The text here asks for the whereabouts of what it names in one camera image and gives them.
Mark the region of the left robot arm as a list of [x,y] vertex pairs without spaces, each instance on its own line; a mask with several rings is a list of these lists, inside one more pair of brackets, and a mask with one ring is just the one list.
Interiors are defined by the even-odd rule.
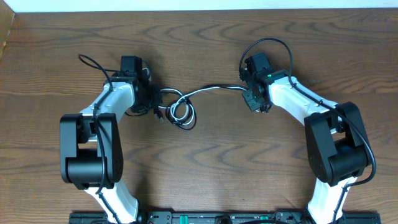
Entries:
[[87,55],[78,59],[103,72],[99,96],[79,113],[60,118],[60,173],[64,182],[91,195],[106,213],[107,223],[147,223],[122,179],[123,150],[118,124],[131,111],[142,116],[160,103],[150,68],[135,55],[123,55],[119,70],[109,70]]

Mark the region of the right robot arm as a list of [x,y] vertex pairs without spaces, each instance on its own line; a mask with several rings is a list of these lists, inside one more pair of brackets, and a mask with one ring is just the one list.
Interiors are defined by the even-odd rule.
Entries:
[[251,111],[286,110],[305,128],[307,157],[317,178],[308,203],[313,223],[336,223],[349,189],[374,165],[359,108],[326,100],[301,85],[286,70],[275,71],[264,53],[248,57],[239,77],[248,88],[243,98]]

